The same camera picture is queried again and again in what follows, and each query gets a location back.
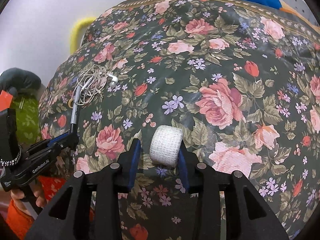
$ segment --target yellow tube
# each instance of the yellow tube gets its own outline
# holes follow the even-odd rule
[[[95,17],[88,17],[85,19],[81,19],[78,21],[72,28],[71,36],[70,36],[70,54],[76,52],[76,50],[80,47],[78,44],[79,40],[79,33],[83,28],[87,28],[96,18]]]

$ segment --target human hand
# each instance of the human hand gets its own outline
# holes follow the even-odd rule
[[[44,196],[44,191],[42,189],[41,183],[36,180],[36,183],[30,184],[31,190],[33,191],[33,194],[37,198],[36,205],[38,207],[44,208],[47,205],[47,200]],[[28,216],[31,216],[30,212],[27,210],[21,199],[25,197],[24,193],[20,189],[12,189],[11,190],[11,198],[16,205],[16,207],[21,210],[23,213],[27,214]]]

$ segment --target green fabric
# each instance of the green fabric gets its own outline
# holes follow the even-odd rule
[[[189,240],[197,196],[149,157],[157,127],[178,127],[199,160],[241,170],[293,238],[319,201],[319,38],[296,16],[241,0],[129,0],[109,9],[40,101],[42,136],[56,137],[68,129],[80,72],[98,64],[119,77],[79,110],[77,150],[62,153],[55,175],[69,177],[74,163],[99,171],[139,138],[136,183],[119,195],[124,239],[145,240],[147,231],[152,240]],[[223,232],[223,194],[221,212]]]
[[[11,108],[16,110],[17,139],[19,143],[33,144],[40,138],[38,120],[38,101],[32,96],[18,96],[12,103]]]

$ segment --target orange paper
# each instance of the orange paper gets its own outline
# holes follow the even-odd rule
[[[0,95],[0,111],[10,108],[13,96],[2,90]]]

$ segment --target black triangular cutout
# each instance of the black triangular cutout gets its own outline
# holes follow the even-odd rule
[[[247,187],[243,188],[244,198],[247,205],[248,216],[250,220],[262,218],[267,215],[262,206],[258,203]]]
[[[49,216],[58,218],[61,220],[66,219],[68,206],[70,203],[71,195],[72,195],[72,187],[69,187],[63,195],[58,199],[55,205],[51,208],[49,212]]]

